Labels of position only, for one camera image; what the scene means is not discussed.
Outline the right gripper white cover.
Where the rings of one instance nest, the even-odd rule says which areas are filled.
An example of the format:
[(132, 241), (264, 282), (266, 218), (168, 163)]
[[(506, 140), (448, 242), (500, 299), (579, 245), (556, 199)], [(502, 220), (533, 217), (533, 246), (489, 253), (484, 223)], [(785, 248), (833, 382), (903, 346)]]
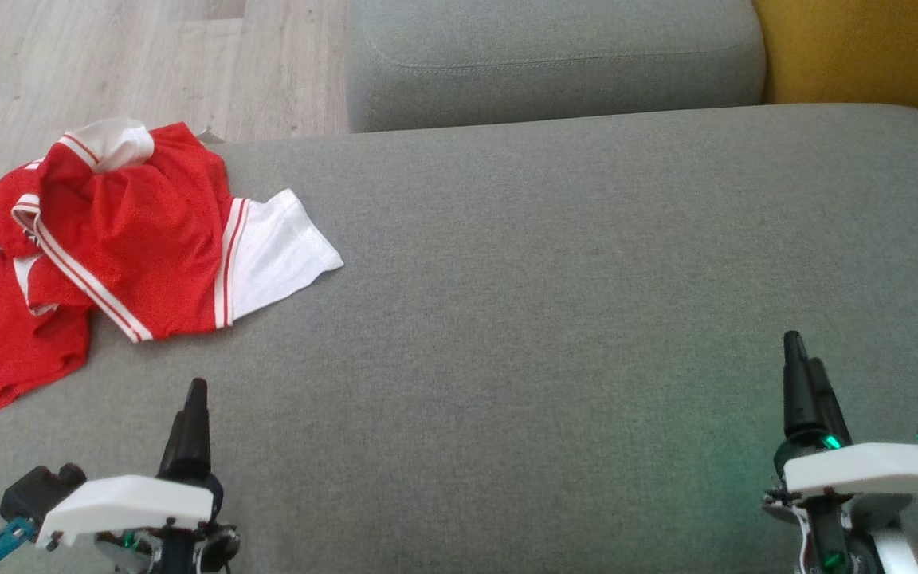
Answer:
[(783, 335), (783, 432), (787, 441), (817, 427), (816, 446), (781, 444), (777, 486), (761, 506), (793, 524), (800, 548), (793, 574), (918, 574), (918, 553), (902, 512), (918, 497), (914, 444), (855, 444), (826, 366), (809, 359), (798, 331)]

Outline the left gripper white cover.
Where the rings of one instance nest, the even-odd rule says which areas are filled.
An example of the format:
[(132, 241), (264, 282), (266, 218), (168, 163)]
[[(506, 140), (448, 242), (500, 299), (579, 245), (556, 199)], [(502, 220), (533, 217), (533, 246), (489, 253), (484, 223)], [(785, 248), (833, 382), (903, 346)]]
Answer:
[[(210, 471), (208, 387), (194, 378), (174, 416), (158, 477), (206, 479)], [(230, 574), (241, 535), (218, 522), (214, 491), (159, 478), (84, 483), (47, 513), (35, 545), (51, 552), (92, 537), (118, 574)]]

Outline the red Bulls 23 jersey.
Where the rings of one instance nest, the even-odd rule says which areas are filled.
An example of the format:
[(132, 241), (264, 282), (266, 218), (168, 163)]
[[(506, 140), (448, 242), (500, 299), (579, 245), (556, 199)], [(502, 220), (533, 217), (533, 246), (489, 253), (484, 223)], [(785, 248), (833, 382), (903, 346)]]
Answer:
[(92, 305), (135, 342), (226, 329), (343, 266), (292, 190), (234, 196), (185, 124), (132, 119), (4, 175), (0, 250), (31, 313)]

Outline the yellow upholstered cushion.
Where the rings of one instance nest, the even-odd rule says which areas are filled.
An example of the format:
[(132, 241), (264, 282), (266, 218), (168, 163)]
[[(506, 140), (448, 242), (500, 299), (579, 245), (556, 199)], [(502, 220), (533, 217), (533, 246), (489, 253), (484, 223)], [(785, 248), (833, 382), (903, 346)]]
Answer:
[(918, 0), (752, 0), (767, 103), (918, 109)]

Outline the grey sofa cushion with seam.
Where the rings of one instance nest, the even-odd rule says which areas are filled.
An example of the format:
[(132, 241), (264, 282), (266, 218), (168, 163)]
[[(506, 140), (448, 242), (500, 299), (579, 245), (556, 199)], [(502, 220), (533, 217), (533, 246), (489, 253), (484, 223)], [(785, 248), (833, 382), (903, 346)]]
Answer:
[(753, 0), (352, 0), (355, 133), (761, 101)]

